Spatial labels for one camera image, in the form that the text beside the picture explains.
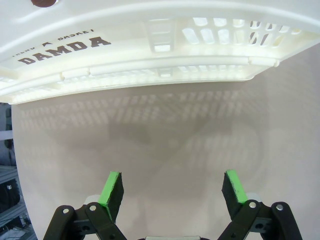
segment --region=white table surface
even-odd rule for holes
[[[12,106],[18,173],[38,239],[58,206],[79,208],[101,192],[109,171],[121,171],[117,225],[129,240],[215,240],[230,221],[221,193],[227,169],[266,205],[289,203],[303,239],[319,239],[319,63],[317,45],[247,82],[123,88]]]

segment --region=silver bolt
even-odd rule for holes
[[[256,206],[257,206],[257,204],[254,201],[249,203],[249,207],[252,209],[256,208]]]
[[[97,209],[97,207],[95,205],[92,205],[91,207],[89,207],[90,211],[95,211]]]
[[[278,204],[275,208],[278,209],[279,211],[282,211],[284,209],[284,206],[282,206],[281,204]]]

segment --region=laundry basket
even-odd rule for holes
[[[245,81],[320,42],[320,1],[0,0],[0,101]]]

